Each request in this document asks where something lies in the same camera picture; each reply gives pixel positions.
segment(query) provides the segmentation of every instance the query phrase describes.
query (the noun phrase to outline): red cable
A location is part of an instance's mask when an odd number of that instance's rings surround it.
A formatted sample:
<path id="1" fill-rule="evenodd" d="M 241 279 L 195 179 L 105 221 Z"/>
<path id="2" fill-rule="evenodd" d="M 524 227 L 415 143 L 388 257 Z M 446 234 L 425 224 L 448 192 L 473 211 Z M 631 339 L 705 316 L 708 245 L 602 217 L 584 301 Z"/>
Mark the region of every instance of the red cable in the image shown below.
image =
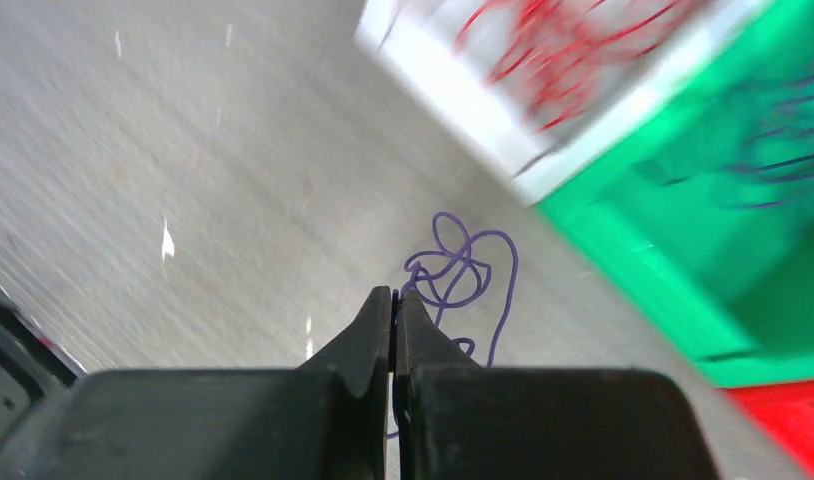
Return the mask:
<path id="1" fill-rule="evenodd" d="M 671 0 L 644 19 L 618 31 L 598 34 L 593 15 L 607 0 L 594 0 L 586 9 L 575 12 L 565 0 L 487 0 L 466 21 L 455 39 L 455 51 L 461 51 L 468 31 L 490 10 L 512 8 L 515 19 L 510 45 L 491 69 L 489 82 L 509 78 L 515 72 L 524 75 L 526 88 L 536 87 L 527 109 L 534 117 L 541 111 L 560 111 L 540 131 L 557 126 L 584 113 L 596 94 L 599 72 L 607 65 L 636 60 L 657 49 L 686 21 L 700 0 Z M 644 0 L 652 3 L 655 0 Z M 640 0 L 632 0 L 638 6 Z M 667 14 L 675 13 L 673 18 Z M 645 41 L 641 47 L 623 47 L 622 43 Z"/>

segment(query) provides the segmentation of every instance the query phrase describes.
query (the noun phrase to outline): white speck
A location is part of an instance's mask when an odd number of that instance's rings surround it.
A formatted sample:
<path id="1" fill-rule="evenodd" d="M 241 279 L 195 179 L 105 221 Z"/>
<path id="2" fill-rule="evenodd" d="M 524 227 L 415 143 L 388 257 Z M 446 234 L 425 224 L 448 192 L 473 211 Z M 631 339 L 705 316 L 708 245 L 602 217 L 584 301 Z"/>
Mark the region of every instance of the white speck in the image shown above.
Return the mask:
<path id="1" fill-rule="evenodd" d="M 2 286 L 0 285 L 0 289 L 1 289 L 1 291 L 4 293 L 4 295 L 6 295 L 6 296 L 7 296 L 7 298 L 9 298 L 10 300 L 12 300 L 12 297 L 10 296 L 9 292 L 8 292 L 8 291 L 7 291 L 7 290 L 6 290 L 4 287 L 2 287 Z"/>
<path id="2" fill-rule="evenodd" d="M 313 337 L 310 332 L 313 331 L 313 317 L 307 316 L 307 360 L 313 356 Z"/>
<path id="3" fill-rule="evenodd" d="M 69 360 L 71 363 L 73 363 L 74 365 L 76 365 L 76 366 L 77 366 L 77 368 L 78 368 L 78 369 L 79 369 L 81 372 L 86 372 L 86 367 L 84 367 L 82 363 L 78 362 L 78 361 L 77 361 L 77 360 L 74 358 L 74 355 L 70 354 L 70 353 L 68 352 L 68 350 L 66 350 L 66 349 L 65 349 L 65 347 L 61 347 L 61 346 L 57 345 L 57 349 L 60 351 L 60 353 L 62 353 L 63 355 L 65 355 L 65 357 L 66 357 L 66 358 L 67 358 L 67 359 L 68 359 L 68 360 Z"/>
<path id="4" fill-rule="evenodd" d="M 163 265 L 163 273 L 165 273 L 165 264 L 166 264 L 166 255 L 169 257 L 174 257 L 174 241 L 171 239 L 171 235 L 168 233 L 168 220 L 166 217 L 163 217 L 163 251 L 162 251 L 162 265 Z"/>

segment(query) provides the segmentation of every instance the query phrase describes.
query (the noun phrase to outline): white bin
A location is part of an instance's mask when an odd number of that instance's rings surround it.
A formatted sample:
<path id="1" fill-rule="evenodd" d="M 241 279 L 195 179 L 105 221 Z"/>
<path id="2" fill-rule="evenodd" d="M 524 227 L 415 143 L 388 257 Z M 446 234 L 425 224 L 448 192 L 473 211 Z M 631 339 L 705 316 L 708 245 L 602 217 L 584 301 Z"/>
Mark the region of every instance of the white bin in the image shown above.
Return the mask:
<path id="1" fill-rule="evenodd" d="M 356 39 L 532 205 L 655 115 L 773 1 L 710 0 L 659 49 L 606 71 L 587 113 L 541 133 L 544 122 L 527 119 L 509 88 L 487 82 L 512 15 L 481 17 L 469 48 L 454 53 L 455 36 L 484 0 L 367 0 Z"/>

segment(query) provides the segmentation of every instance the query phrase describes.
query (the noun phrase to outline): red object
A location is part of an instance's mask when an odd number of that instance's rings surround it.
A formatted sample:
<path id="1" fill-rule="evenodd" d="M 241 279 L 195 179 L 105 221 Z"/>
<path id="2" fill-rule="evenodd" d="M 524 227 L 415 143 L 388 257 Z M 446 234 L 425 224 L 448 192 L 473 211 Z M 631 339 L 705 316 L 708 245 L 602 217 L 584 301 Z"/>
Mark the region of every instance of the red object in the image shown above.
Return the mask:
<path id="1" fill-rule="evenodd" d="M 814 381 L 726 391 L 814 475 Z"/>
<path id="2" fill-rule="evenodd" d="M 521 72 L 528 114 L 552 118 L 540 129 L 547 130 L 584 113 L 606 65 L 636 60 L 662 45 L 699 0 L 631 0 L 620 12 L 608 11 L 615 1 L 587 3 L 487 0 L 463 25 L 454 48 L 463 48 L 479 17 L 499 8 L 513 10 L 510 44 L 489 81 Z"/>

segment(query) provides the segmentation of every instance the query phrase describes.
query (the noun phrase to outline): green bin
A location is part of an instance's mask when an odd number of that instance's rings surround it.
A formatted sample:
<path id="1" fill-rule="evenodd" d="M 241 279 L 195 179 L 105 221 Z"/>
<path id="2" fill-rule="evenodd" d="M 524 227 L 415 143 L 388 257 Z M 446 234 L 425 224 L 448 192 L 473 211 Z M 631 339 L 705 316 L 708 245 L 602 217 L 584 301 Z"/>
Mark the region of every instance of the green bin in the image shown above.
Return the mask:
<path id="1" fill-rule="evenodd" d="M 778 0 L 538 205 L 721 387 L 814 378 L 814 160 L 780 166 L 814 153 L 813 76 L 814 0 Z"/>

